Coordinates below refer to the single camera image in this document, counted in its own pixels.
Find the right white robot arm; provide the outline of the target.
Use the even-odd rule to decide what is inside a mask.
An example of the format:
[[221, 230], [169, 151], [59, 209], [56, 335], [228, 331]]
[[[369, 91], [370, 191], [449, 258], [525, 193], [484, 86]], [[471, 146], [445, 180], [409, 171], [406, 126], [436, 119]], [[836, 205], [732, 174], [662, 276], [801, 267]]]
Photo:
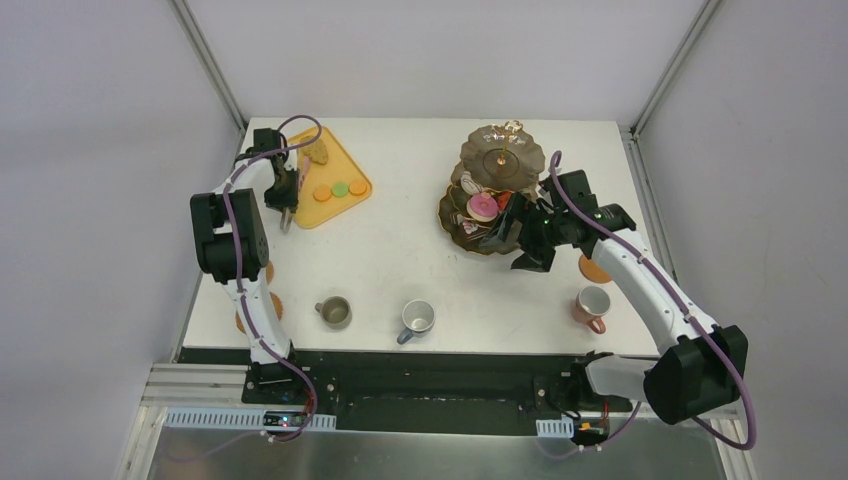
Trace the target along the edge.
[[607, 396], [642, 401], [674, 425], [740, 401], [751, 427], [753, 402], [744, 383], [748, 339], [737, 326], [722, 327], [657, 264], [634, 220], [617, 204], [601, 206], [582, 170], [552, 174], [542, 183], [548, 201], [515, 194], [486, 246], [500, 246], [518, 232], [521, 256], [513, 269], [547, 272], [556, 249], [570, 245], [605, 271], [646, 325], [655, 361], [594, 354], [567, 384], [569, 400], [583, 410]]

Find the chocolate cake slice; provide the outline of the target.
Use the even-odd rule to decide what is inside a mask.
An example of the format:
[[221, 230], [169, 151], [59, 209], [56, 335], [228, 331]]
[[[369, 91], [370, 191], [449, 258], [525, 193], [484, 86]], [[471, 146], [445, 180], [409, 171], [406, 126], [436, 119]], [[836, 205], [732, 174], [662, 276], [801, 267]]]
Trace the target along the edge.
[[452, 212], [448, 215], [452, 225], [461, 226], [467, 218], [459, 211]]

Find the red strawberry donut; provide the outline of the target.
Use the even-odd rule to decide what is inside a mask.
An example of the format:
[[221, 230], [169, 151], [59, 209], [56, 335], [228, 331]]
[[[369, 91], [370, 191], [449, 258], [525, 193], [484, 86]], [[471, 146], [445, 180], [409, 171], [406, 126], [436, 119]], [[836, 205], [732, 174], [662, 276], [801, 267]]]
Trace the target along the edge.
[[500, 211], [504, 211], [507, 208], [509, 201], [511, 199], [511, 196], [512, 196], [511, 191], [500, 192], [495, 196], [495, 200], [496, 200], [498, 209]]

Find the pink frosted donut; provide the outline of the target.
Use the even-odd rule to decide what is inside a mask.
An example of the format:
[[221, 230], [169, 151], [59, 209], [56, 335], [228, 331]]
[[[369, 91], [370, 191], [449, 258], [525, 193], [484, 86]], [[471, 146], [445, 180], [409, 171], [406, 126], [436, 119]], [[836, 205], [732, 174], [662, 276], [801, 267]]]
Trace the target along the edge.
[[488, 223], [497, 218], [500, 209], [497, 201], [487, 192], [473, 195], [466, 203], [468, 215], [480, 223]]

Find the pink handled metal tongs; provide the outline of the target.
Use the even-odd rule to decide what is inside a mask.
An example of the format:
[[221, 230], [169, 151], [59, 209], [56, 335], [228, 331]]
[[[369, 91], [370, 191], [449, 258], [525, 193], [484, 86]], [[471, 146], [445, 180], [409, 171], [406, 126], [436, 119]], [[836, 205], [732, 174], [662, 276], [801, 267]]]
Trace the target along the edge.
[[290, 230], [292, 221], [293, 221], [295, 213], [297, 211], [297, 207], [299, 205], [299, 195], [300, 195], [300, 192], [301, 192], [303, 185], [305, 183], [306, 177], [307, 177], [307, 175], [310, 171], [311, 165], [312, 165], [311, 157], [307, 154], [304, 154], [302, 156], [300, 166], [298, 167], [298, 170], [297, 170], [298, 175], [297, 175], [296, 187], [294, 189], [293, 204], [285, 208], [285, 210], [283, 211], [282, 217], [281, 217], [280, 229], [284, 234], [287, 234]]

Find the white striped donut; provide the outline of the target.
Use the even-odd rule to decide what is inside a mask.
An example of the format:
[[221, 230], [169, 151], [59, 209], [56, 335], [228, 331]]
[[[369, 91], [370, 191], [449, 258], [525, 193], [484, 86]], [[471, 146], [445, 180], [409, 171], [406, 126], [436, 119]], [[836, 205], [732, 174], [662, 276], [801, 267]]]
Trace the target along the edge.
[[460, 176], [459, 186], [469, 196], [488, 193], [488, 189], [475, 181], [468, 171]]

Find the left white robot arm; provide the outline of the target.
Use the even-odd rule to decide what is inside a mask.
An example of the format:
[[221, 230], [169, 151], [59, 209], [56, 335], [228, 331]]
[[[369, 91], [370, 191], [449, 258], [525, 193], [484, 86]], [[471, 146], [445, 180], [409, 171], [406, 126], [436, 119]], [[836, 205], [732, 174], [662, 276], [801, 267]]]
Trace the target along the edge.
[[253, 132], [253, 145], [211, 192], [189, 200], [194, 248], [200, 270], [230, 297], [247, 335], [250, 360], [246, 389], [267, 389], [281, 404], [297, 402], [305, 378], [289, 360], [293, 341], [285, 333], [269, 290], [271, 244], [261, 207], [280, 214], [284, 226], [298, 209], [300, 170], [280, 129]]

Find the dark chocolate cake piece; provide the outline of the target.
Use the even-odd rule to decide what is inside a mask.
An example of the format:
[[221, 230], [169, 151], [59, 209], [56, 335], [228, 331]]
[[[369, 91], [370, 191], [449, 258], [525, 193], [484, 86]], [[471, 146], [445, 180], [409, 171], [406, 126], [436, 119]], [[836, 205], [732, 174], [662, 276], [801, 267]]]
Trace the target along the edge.
[[480, 230], [480, 226], [476, 222], [470, 220], [463, 221], [460, 228], [462, 233], [469, 238]]

